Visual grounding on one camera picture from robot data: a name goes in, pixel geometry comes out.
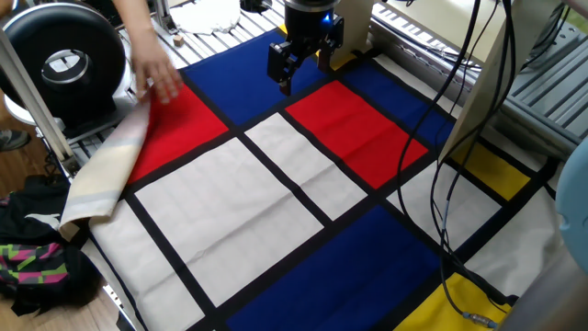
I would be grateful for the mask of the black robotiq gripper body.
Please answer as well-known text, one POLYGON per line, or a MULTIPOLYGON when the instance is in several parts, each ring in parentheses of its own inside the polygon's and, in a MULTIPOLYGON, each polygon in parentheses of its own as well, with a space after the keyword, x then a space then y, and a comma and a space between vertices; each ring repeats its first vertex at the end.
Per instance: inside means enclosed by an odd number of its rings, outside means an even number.
POLYGON ((293 51, 316 49, 335 31, 334 8, 339 0, 286 0, 287 42, 293 51))

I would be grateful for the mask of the person's bare hand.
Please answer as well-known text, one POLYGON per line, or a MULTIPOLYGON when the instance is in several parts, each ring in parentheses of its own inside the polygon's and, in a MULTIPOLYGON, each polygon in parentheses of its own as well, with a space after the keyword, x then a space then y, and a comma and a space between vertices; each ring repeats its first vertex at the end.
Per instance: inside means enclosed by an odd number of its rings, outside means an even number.
POLYGON ((155 95, 162 104, 176 98, 184 82, 152 29, 132 33, 131 62, 139 98, 155 95))

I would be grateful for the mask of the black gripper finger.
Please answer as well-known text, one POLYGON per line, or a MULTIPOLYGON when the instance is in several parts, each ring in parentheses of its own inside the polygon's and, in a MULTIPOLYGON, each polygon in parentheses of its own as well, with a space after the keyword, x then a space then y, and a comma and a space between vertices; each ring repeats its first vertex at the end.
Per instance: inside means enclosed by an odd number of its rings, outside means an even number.
POLYGON ((321 41, 318 69, 326 73, 329 70, 331 57, 334 52, 339 49, 344 42, 344 19, 335 16, 332 19, 330 29, 326 37, 321 41))
POLYGON ((293 53, 292 43, 271 43, 268 49, 267 75, 279 85, 279 91, 291 95, 291 80, 301 66, 301 58, 293 53))

